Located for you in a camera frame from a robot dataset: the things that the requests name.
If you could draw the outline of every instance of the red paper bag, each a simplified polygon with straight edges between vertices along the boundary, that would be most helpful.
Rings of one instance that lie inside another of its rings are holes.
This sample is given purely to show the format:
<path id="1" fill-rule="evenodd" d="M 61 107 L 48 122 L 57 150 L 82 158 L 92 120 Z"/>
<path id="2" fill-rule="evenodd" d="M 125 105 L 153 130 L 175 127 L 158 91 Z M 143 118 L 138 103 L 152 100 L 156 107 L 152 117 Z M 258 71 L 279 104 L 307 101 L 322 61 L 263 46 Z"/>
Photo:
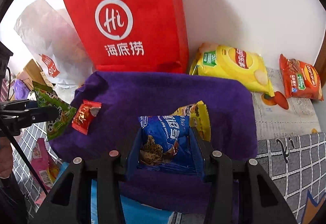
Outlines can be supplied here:
<path id="1" fill-rule="evenodd" d="M 184 73 L 182 0 L 64 0 L 98 70 Z"/>

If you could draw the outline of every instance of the purple cloth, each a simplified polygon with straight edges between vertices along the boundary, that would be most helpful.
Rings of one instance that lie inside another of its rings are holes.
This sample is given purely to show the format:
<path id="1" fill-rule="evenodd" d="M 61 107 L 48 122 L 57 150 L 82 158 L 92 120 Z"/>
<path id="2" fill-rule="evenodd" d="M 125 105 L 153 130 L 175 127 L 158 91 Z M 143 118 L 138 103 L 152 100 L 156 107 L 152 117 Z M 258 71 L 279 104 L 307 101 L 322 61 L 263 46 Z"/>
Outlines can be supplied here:
<path id="1" fill-rule="evenodd" d="M 28 97 L 30 89 L 19 79 L 15 80 L 14 83 L 14 92 L 16 100 L 25 100 Z"/>
<path id="2" fill-rule="evenodd" d="M 251 93 L 238 81 L 174 73 L 96 72 L 76 91 L 71 105 L 83 99 L 102 103 L 88 135 L 69 125 L 50 141 L 67 162 L 90 159 L 117 149 L 143 115 L 169 115 L 178 107 L 202 100 L 211 122 L 211 144 L 232 159 L 257 155 L 257 138 Z M 120 183 L 121 195 L 147 205 L 184 213 L 205 213 L 210 184 L 189 175 L 136 170 Z"/>

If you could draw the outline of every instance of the blue cookie package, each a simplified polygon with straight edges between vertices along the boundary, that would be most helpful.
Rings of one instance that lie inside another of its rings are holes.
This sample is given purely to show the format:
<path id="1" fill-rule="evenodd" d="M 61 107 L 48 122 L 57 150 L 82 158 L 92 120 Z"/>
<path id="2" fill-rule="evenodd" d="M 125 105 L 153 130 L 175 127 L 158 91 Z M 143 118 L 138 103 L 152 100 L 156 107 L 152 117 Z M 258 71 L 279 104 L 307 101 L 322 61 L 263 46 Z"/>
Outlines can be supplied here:
<path id="1" fill-rule="evenodd" d="M 141 116 L 142 146 L 138 168 L 195 175 L 188 116 Z"/>

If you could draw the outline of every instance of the silver screw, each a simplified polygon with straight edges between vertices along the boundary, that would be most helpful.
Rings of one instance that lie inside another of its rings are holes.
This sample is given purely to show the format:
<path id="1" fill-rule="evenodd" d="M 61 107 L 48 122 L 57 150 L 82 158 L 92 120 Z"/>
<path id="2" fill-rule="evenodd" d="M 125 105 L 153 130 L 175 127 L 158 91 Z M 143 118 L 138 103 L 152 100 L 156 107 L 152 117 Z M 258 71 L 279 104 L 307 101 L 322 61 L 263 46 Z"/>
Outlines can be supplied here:
<path id="1" fill-rule="evenodd" d="M 253 166 L 256 166 L 258 164 L 258 162 L 255 159 L 250 159 L 249 163 Z"/>
<path id="2" fill-rule="evenodd" d="M 213 156 L 219 158 L 222 156 L 222 152 L 220 152 L 219 150 L 215 150 L 215 151 L 213 151 Z"/>
<path id="3" fill-rule="evenodd" d="M 82 158 L 80 158 L 80 157 L 77 157 L 77 158 L 74 158 L 74 164 L 80 164 L 81 162 L 82 162 Z"/>
<path id="4" fill-rule="evenodd" d="M 112 150 L 112 151 L 110 151 L 109 155 L 110 155 L 111 157 L 116 157 L 116 156 L 119 155 L 119 152 L 118 152 L 117 150 Z"/>

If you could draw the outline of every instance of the yellow snack package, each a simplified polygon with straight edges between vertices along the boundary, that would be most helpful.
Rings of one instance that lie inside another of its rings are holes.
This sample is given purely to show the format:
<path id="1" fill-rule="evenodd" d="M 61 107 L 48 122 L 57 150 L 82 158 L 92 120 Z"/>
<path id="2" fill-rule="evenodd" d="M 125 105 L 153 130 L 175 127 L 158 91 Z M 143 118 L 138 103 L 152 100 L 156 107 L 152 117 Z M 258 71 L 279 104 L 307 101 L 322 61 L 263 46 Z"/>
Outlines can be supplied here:
<path id="1" fill-rule="evenodd" d="M 207 106 L 203 101 L 179 107 L 171 115 L 188 115 L 189 125 L 197 128 L 203 140 L 211 141 L 211 124 L 209 122 Z"/>
<path id="2" fill-rule="evenodd" d="M 264 61 L 256 53 L 204 43 L 198 49 L 189 74 L 237 80 L 249 91 L 274 96 Z"/>

